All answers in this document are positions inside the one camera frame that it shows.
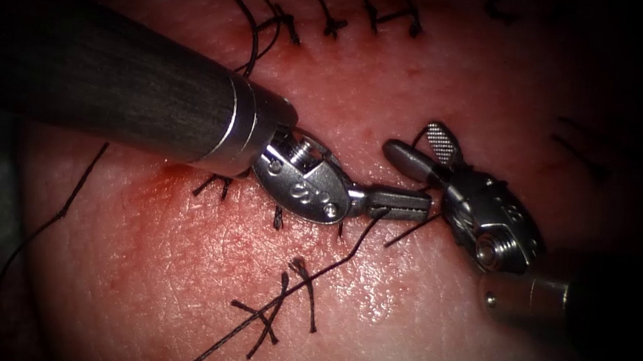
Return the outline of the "right arm needle driver jaw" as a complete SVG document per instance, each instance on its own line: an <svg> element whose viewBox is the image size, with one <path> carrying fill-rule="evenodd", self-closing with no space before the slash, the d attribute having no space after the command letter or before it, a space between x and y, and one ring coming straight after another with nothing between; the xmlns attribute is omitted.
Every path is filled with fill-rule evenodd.
<svg viewBox="0 0 643 361"><path fill-rule="evenodd" d="M465 167L461 145L445 124L441 121L429 121L426 137L440 164L453 171Z"/></svg>
<svg viewBox="0 0 643 361"><path fill-rule="evenodd" d="M448 168L408 143L390 139L383 144L382 151L388 162L407 178L428 186L446 186Z"/></svg>

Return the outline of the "left arm needle driver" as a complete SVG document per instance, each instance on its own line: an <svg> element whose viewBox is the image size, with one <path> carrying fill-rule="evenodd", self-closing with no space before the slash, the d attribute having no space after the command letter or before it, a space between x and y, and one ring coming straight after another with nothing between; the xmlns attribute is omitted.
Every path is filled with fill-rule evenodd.
<svg viewBox="0 0 643 361"><path fill-rule="evenodd" d="M332 225L365 214L364 188L309 132L277 132L252 171L276 204L304 220Z"/></svg>

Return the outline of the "left arm needle driver jaw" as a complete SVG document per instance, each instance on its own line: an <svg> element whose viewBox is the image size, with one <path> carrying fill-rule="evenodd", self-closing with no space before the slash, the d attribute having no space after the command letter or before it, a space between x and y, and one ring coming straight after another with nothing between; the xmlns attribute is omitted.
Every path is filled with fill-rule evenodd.
<svg viewBox="0 0 643 361"><path fill-rule="evenodd" d="M393 221L410 221L422 222L429 216L429 209L402 208L386 205L368 205L367 216L370 218L393 220Z"/></svg>
<svg viewBox="0 0 643 361"><path fill-rule="evenodd" d="M370 206L418 211L428 211L432 204L432 198L426 192L394 186L375 185L369 187L367 198Z"/></svg>

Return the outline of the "right arm needle driver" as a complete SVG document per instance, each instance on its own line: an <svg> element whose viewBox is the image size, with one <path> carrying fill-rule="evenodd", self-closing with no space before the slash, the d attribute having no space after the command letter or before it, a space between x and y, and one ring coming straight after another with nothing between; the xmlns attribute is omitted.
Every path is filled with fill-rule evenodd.
<svg viewBox="0 0 643 361"><path fill-rule="evenodd" d="M455 241L483 272L523 274L545 252L539 227L505 181L475 170L454 172L443 193Z"/></svg>

